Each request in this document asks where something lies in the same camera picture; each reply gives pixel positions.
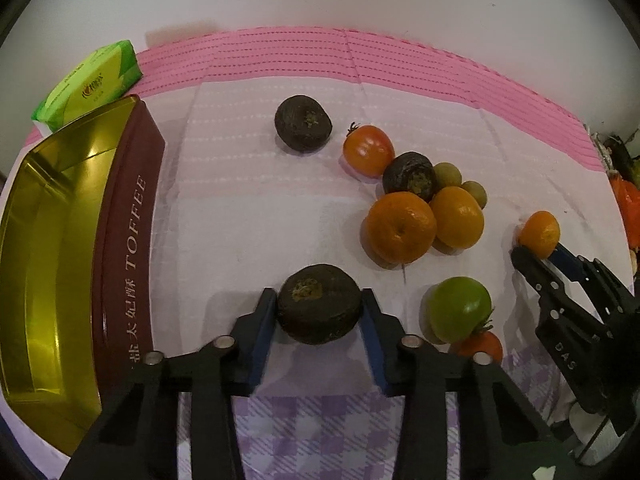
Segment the pink striped fabric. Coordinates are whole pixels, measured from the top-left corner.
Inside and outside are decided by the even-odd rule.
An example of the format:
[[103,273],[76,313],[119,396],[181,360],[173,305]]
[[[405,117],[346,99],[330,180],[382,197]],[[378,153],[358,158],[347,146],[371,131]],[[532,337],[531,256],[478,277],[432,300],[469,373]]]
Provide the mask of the pink striped fabric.
[[132,91],[142,97],[265,76],[372,83],[482,108],[583,167],[603,171],[582,123],[564,108],[469,59],[396,38],[332,28],[254,28],[159,46],[139,53],[138,61],[144,77]]

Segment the yellow and green package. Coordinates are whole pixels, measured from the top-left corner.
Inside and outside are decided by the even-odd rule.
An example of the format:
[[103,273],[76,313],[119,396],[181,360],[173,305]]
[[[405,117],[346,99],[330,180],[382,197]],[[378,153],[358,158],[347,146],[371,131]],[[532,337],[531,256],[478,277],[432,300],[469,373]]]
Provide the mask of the yellow and green package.
[[47,137],[85,113],[115,101],[142,77],[129,40],[92,52],[35,109],[31,119]]

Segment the orange plastic bag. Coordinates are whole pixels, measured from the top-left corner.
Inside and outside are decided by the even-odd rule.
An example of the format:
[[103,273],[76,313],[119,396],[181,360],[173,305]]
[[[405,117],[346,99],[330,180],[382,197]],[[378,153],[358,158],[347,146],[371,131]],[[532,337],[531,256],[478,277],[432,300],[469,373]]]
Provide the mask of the orange plastic bag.
[[640,247],[640,191],[619,175],[609,182],[620,208],[629,248],[637,249]]

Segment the purple checkered cloth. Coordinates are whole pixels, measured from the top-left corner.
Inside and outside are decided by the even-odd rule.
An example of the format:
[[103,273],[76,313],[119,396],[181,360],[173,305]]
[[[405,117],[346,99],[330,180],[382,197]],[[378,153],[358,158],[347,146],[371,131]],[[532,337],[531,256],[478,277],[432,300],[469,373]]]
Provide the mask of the purple checkered cloth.
[[[540,345],[507,356],[503,369],[544,416],[558,401],[560,373]],[[460,478],[455,394],[447,394],[447,480]],[[247,480],[382,480],[392,477],[404,398],[379,392],[329,397],[234,399]],[[190,400],[180,410],[180,478],[190,475]]]

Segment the silver screw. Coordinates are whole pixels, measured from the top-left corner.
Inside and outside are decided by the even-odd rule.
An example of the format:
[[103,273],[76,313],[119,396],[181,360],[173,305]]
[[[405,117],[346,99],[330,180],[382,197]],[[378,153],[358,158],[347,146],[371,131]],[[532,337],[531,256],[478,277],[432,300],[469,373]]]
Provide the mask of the silver screw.
[[213,346],[220,349],[231,348],[236,340],[230,335],[221,335],[213,340]]
[[473,360],[482,366],[487,366],[494,362],[494,358],[486,352],[476,352],[473,356]]
[[145,355],[145,365],[157,365],[164,359],[164,354],[158,350],[153,350]]
[[402,343],[402,346],[406,346],[407,348],[420,348],[422,343],[424,343],[424,339],[419,335],[408,334],[404,336],[400,342]]

